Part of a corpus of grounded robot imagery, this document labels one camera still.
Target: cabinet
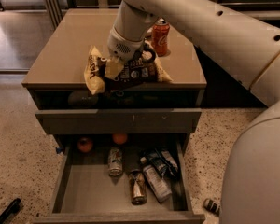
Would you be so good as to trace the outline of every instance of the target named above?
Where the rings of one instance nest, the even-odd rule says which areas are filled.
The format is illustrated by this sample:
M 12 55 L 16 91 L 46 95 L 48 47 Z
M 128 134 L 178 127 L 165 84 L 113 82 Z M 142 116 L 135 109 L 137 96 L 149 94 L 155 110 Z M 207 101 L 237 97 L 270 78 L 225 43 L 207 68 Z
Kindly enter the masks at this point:
M 108 56 L 106 41 L 117 12 L 69 10 L 22 82 L 43 129 L 65 148 L 49 214 L 35 223 L 203 223 L 204 216 L 192 212 L 183 155 L 201 114 L 206 81 L 195 49 L 184 36 L 171 28 L 170 52 L 161 57 L 173 82 L 144 83 L 102 95 L 95 105 L 69 102 L 73 93 L 81 99 L 87 93 L 83 71 L 90 47 Z M 107 173 L 112 133 L 129 134 L 123 147 L 124 174 L 118 179 Z M 75 146 L 77 137 L 85 134 L 95 144 L 89 155 Z M 180 178 L 171 181 L 172 198 L 160 204 L 148 189 L 147 203 L 133 206 L 127 174 L 140 150 L 158 145 L 168 147 L 180 167 Z

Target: floor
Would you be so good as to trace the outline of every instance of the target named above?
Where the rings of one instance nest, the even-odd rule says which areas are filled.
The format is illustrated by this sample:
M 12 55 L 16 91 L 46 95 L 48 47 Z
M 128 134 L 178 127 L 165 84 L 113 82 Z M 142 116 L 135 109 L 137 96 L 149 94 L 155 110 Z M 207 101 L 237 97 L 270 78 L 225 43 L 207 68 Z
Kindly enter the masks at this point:
M 52 34 L 44 12 L 0 13 L 0 68 L 29 68 Z M 23 75 L 0 75 L 0 214 L 21 198 L 21 210 L 5 223 L 33 223 L 49 209 L 62 154 L 52 136 L 45 135 L 34 112 L 35 104 L 21 86 Z M 204 108 L 189 141 L 185 162 L 195 213 L 205 224 L 218 218 L 203 209 L 203 201 L 220 202 L 225 166 L 243 128 L 263 109 Z

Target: silver can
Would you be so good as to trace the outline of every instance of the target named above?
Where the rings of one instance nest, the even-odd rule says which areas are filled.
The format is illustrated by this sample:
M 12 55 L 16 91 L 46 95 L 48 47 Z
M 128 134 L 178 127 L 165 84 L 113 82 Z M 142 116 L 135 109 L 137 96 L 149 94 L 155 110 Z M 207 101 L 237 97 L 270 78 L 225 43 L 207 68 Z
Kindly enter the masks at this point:
M 112 147 L 108 157 L 109 175 L 122 175 L 122 151 L 119 147 Z

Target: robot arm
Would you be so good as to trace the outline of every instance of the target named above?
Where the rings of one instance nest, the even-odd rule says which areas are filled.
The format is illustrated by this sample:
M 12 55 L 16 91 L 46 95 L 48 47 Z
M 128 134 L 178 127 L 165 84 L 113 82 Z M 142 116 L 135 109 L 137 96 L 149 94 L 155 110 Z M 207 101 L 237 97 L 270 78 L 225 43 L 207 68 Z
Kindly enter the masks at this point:
M 280 100 L 280 29 L 208 0 L 123 0 L 108 41 L 111 55 L 130 60 L 141 53 L 158 17 L 264 104 Z
M 110 54 L 122 60 L 141 54 L 158 17 L 271 106 L 233 146 L 220 223 L 280 224 L 280 29 L 208 0 L 123 0 Z

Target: open drawer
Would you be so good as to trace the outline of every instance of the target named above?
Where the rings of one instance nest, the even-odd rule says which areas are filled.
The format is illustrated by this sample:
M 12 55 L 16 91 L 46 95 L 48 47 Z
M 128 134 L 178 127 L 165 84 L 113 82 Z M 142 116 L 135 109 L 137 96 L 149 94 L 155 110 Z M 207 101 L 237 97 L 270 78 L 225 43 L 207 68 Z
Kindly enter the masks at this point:
M 123 149 L 123 175 L 108 174 L 110 135 L 94 135 L 94 148 L 82 154 L 68 137 L 63 164 L 53 193 L 49 215 L 34 223 L 171 223 L 198 224 L 204 215 L 194 215 L 189 199 L 184 159 L 178 134 L 129 134 Z M 159 203 L 147 185 L 147 202 L 133 205 L 128 174 L 139 167 L 139 153 L 149 147 L 166 146 L 179 165 L 180 177 L 171 180 L 172 197 Z
M 200 108 L 40 110 L 46 134 L 192 133 Z

